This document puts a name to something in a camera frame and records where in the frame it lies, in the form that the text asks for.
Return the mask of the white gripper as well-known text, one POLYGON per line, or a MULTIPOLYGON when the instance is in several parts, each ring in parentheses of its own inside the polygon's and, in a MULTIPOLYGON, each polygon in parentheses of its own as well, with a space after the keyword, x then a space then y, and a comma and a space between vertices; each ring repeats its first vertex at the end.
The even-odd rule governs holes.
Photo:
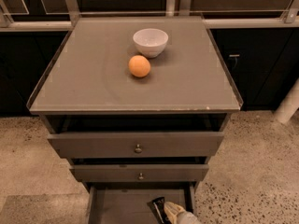
POLYGON ((165 202, 164 212, 172 224, 202 224, 197 216, 176 203, 165 202))

